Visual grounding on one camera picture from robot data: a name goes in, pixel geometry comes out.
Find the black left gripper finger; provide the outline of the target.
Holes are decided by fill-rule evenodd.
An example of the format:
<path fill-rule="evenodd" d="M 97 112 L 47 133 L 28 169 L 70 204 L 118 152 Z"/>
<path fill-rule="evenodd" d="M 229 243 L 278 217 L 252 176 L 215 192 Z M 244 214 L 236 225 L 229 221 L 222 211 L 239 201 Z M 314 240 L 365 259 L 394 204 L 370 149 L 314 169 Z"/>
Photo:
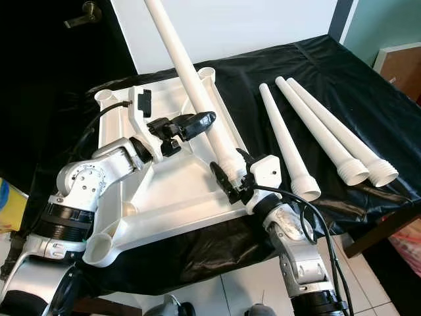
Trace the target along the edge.
<path fill-rule="evenodd" d="M 216 118 L 214 111 L 180 115 L 178 117 L 178 127 L 180 127 L 178 136 L 182 141 L 189 141 L 210 129 Z"/>

